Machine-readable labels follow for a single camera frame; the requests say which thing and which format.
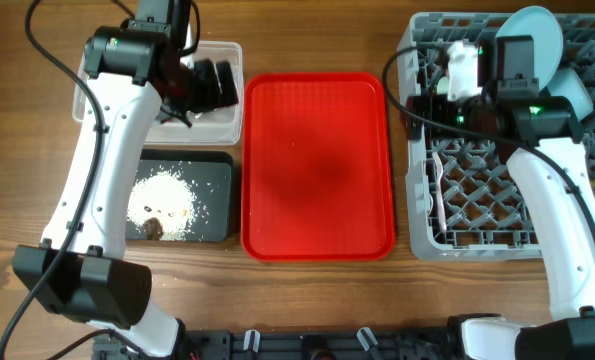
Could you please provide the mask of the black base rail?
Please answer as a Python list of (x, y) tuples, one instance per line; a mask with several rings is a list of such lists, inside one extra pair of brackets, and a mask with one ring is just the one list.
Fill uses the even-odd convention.
[(464, 359), (456, 335), (441, 327), (351, 332), (189, 331), (174, 359)]

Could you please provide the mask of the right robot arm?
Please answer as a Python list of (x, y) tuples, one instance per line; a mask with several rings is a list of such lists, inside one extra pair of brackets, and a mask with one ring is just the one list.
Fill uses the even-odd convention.
[(583, 130), (569, 98), (543, 96), (563, 53), (559, 31), (457, 41), (444, 50), (448, 93), (419, 97), (411, 118), (493, 142), (519, 189), (541, 247), (549, 323), (499, 316), (454, 321), (467, 359), (595, 359), (595, 199)]

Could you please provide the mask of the white rice pile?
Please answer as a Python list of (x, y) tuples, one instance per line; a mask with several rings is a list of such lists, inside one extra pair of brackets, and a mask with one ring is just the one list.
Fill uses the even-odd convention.
[(145, 235), (143, 223), (157, 218), (163, 226), (160, 241), (186, 241), (199, 234), (199, 226), (207, 225), (207, 204), (200, 199), (199, 183), (184, 180), (180, 172), (162, 170), (150, 174), (134, 184), (126, 220), (139, 235)]

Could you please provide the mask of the red serving tray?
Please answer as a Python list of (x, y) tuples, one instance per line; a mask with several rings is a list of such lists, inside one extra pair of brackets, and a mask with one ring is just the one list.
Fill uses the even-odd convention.
[(381, 82), (258, 75), (245, 88), (241, 245), (264, 262), (375, 261), (396, 240)]

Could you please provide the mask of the black plastic tray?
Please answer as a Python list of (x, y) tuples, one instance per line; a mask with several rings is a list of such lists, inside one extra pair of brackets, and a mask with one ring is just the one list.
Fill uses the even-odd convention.
[[(134, 184), (160, 169), (180, 172), (184, 180), (198, 182), (200, 199), (207, 204), (209, 211), (209, 223), (199, 226), (198, 235), (190, 235), (186, 241), (168, 242), (216, 243), (225, 240), (229, 232), (233, 188), (232, 157), (217, 151), (145, 149), (141, 154)], [(147, 240), (127, 220), (126, 238)]]

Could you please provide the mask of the white plastic fork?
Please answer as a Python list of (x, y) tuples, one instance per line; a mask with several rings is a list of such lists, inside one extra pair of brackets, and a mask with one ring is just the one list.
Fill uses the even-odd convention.
[(442, 233), (447, 231), (447, 219), (445, 204), (442, 191), (442, 179), (444, 175), (444, 168), (440, 156), (437, 152), (432, 153), (433, 165), (435, 170), (435, 205), (438, 217), (439, 229)]

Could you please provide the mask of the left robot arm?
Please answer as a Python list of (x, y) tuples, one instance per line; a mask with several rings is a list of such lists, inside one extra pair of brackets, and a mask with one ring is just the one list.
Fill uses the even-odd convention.
[(28, 302), (89, 324), (142, 359), (193, 355), (183, 322), (154, 304), (149, 268), (124, 254), (129, 197), (155, 119), (185, 121), (238, 101), (226, 63), (184, 65), (200, 32), (193, 1), (142, 1), (121, 25), (96, 30), (72, 74), (86, 113), (60, 202), (40, 243), (13, 257)]

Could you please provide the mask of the light blue bowl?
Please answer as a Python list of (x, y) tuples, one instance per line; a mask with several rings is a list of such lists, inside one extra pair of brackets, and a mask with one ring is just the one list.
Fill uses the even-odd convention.
[(546, 88), (551, 96), (567, 98), (579, 121), (592, 113), (592, 99), (582, 80), (573, 69), (557, 70)]

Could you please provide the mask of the clear plastic bin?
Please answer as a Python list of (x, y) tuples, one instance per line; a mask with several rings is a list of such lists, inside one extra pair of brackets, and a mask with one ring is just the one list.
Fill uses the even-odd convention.
[(86, 62), (92, 58), (86, 51), (80, 63), (78, 77), (89, 84), (100, 103), (107, 132), (97, 126), (93, 102), (83, 90), (75, 90), (73, 118), (81, 123), (82, 130), (76, 146), (81, 152), (94, 146), (98, 135), (103, 137), (105, 151), (117, 151), (123, 156), (134, 157), (145, 145), (234, 145), (238, 142), (243, 123), (243, 74), (241, 72), (241, 47), (234, 42), (202, 42), (200, 49), (211, 56), (225, 54), (226, 59), (212, 62), (209, 70), (217, 74), (221, 68), (230, 70), (228, 78), (234, 82), (233, 90), (238, 103), (225, 108), (200, 113), (188, 111), (190, 124), (180, 121), (160, 123), (157, 119), (161, 99), (151, 83), (138, 86), (129, 76), (100, 74), (92, 79), (85, 72)]

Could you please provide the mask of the grey dishwasher rack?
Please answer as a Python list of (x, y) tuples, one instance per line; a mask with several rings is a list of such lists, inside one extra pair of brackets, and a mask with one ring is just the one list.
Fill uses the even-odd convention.
[[(455, 40), (491, 40), (506, 13), (420, 12), (412, 16), (399, 43), (417, 52), (398, 58), (399, 99), (425, 93), (442, 74), (438, 46)], [(595, 14), (559, 14), (563, 31), (562, 67), (581, 78), (593, 102), (582, 121), (589, 175), (595, 178)], [(494, 144), (444, 136), (436, 129), (402, 118), (408, 128), (406, 193), (410, 244), (429, 261), (504, 261), (538, 258), (536, 236), (518, 188)], [(432, 153), (444, 168), (442, 191), (447, 231), (439, 229)]]

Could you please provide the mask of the brown food chunk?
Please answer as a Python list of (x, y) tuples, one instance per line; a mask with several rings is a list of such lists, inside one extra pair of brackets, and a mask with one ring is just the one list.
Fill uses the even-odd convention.
[(146, 239), (152, 241), (160, 241), (163, 237), (164, 231), (161, 222), (153, 217), (143, 223), (146, 233)]

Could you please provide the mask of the light blue plate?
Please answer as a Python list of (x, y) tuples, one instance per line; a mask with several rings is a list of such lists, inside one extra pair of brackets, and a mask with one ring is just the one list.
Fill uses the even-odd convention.
[(539, 79), (539, 90), (543, 90), (557, 71), (563, 53), (563, 34), (557, 19), (541, 6), (523, 8), (496, 33), (496, 38), (508, 36), (532, 37), (535, 76)]

